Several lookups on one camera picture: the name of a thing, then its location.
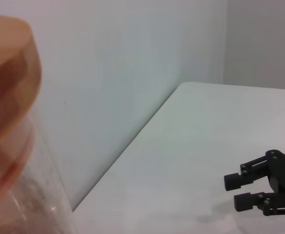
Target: transparent container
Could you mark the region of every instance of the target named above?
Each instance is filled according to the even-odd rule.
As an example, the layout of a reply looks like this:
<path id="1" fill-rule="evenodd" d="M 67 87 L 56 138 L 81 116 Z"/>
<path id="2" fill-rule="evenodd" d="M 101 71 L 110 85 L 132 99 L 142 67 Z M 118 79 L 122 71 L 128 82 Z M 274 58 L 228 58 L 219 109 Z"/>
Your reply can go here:
<path id="1" fill-rule="evenodd" d="M 0 234 L 75 234 L 61 180 L 29 110 L 40 63 L 25 22 L 0 17 Z"/>

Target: black robotic claw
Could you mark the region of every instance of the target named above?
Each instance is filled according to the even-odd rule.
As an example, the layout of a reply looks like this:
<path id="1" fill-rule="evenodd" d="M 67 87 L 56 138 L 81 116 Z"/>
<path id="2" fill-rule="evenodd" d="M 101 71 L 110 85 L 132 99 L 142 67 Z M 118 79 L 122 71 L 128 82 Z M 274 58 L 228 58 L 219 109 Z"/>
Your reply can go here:
<path id="1" fill-rule="evenodd" d="M 244 163 L 238 173 L 225 175 L 227 191 L 239 189 L 254 180 L 267 176 L 274 193 L 240 194 L 234 196 L 236 211 L 246 211 L 257 206 L 264 215 L 285 215 L 285 154 L 278 150 L 266 152 L 266 156 Z"/>

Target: glass jar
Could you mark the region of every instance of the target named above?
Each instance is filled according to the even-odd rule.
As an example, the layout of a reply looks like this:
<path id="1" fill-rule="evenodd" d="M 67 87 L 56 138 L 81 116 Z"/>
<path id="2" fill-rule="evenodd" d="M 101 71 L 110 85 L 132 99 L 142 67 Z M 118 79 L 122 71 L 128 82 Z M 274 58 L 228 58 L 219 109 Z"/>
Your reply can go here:
<path id="1" fill-rule="evenodd" d="M 0 234 L 75 234 L 72 210 L 29 109 L 40 63 L 27 23 L 0 17 Z"/>

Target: white table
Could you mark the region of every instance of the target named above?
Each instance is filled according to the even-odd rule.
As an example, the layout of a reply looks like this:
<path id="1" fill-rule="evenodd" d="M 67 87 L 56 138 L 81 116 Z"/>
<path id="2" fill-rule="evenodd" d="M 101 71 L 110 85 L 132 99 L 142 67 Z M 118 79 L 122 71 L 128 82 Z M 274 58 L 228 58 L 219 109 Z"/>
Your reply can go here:
<path id="1" fill-rule="evenodd" d="M 285 234 L 285 216 L 236 212 L 224 175 L 285 153 L 285 90 L 183 83 L 75 210 L 80 234 Z"/>

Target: white wall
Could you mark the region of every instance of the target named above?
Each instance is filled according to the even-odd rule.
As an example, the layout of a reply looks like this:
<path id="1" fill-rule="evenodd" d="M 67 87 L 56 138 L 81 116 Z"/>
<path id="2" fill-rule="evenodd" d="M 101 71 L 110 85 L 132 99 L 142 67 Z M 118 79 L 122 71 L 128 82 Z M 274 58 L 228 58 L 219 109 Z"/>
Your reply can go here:
<path id="1" fill-rule="evenodd" d="M 229 0 L 226 84 L 285 89 L 285 0 Z"/>
<path id="2" fill-rule="evenodd" d="M 222 83 L 226 0 L 1 0 L 43 65 L 45 136 L 75 207 L 184 81 Z"/>

